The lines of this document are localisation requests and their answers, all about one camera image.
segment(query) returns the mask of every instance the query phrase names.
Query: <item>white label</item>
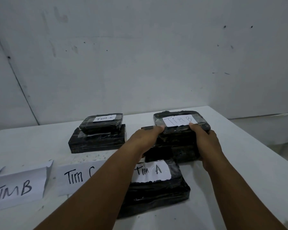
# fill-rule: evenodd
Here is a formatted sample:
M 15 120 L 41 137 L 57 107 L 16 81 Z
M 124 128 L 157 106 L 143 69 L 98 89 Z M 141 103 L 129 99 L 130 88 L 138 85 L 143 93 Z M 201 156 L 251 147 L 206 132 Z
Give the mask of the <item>white label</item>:
M 169 166 L 164 160 L 137 164 L 131 182 L 155 182 L 171 179 Z
M 41 199 L 47 178 L 47 168 L 53 160 L 19 173 L 0 176 L 0 210 Z
M 100 160 L 59 166 L 56 173 L 59 196 L 75 193 L 105 162 Z M 165 181 L 171 177 L 169 166 L 160 160 L 137 164 L 131 181 Z
M 197 123 L 192 115 L 177 115 L 162 118 L 167 127 L 175 127 L 189 125 L 189 123 Z
M 116 117 L 116 115 L 98 116 L 98 117 L 95 117 L 95 119 L 93 120 L 93 122 L 114 120 L 115 117 Z

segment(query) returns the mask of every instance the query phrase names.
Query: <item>wall stain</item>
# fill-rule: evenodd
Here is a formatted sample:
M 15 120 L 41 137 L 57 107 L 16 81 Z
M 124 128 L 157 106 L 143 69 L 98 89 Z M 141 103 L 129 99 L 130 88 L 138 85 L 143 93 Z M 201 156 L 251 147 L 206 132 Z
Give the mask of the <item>wall stain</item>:
M 56 49 L 55 49 L 55 47 L 54 47 L 54 45 L 52 44 L 51 41 L 49 41 L 49 43 L 51 44 L 51 49 L 52 49 L 53 57 L 56 57 Z
M 78 54 L 78 48 L 77 48 L 76 46 L 73 46 L 73 47 L 72 47 L 72 50 L 73 50 L 75 53 Z
M 56 6 L 53 7 L 53 10 L 54 10 L 54 15 L 59 22 L 68 23 L 67 15 L 64 14 L 64 15 L 60 16 L 59 10 Z
M 42 20 L 43 20 L 43 23 L 44 23 L 45 31 L 46 31 L 47 34 L 49 34 L 49 27 L 48 27 L 46 15 L 45 15 L 44 12 L 42 12 L 41 15 L 42 15 Z

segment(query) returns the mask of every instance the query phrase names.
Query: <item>person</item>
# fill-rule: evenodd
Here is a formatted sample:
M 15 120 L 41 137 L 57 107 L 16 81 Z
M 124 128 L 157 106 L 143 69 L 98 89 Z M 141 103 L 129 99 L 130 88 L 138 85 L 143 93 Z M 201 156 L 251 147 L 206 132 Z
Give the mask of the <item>person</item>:
M 227 230 L 284 230 L 222 152 L 214 131 L 190 123 Z M 69 199 L 35 229 L 112 229 L 144 152 L 164 127 L 138 130 Z

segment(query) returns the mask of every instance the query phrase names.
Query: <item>forearm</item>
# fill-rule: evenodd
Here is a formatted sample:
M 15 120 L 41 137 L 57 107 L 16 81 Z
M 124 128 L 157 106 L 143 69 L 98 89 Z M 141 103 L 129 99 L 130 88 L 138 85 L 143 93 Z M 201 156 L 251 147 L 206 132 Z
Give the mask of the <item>forearm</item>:
M 37 229 L 112 229 L 139 154 L 124 145 Z
M 208 173 L 227 230 L 286 229 L 226 158 L 215 162 Z

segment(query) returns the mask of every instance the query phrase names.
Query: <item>white table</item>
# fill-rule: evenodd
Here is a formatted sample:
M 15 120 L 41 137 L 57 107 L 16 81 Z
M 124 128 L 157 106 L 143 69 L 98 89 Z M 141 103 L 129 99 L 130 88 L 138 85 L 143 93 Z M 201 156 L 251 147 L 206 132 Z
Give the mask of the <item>white table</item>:
M 288 162 L 208 106 L 198 111 L 217 133 L 224 154 L 263 203 L 281 221 L 288 221 Z M 153 125 L 153 114 L 124 116 L 127 138 L 143 126 Z M 0 165 L 4 173 L 22 165 L 54 159 L 41 200 L 0 211 L 0 229 L 33 229 L 67 196 L 57 196 L 54 173 L 58 165 L 107 159 L 111 151 L 71 154 L 68 140 L 81 121 L 0 131 Z M 211 181 L 201 162 L 180 166 L 191 188 L 189 200 L 116 221 L 114 229 L 225 229 Z

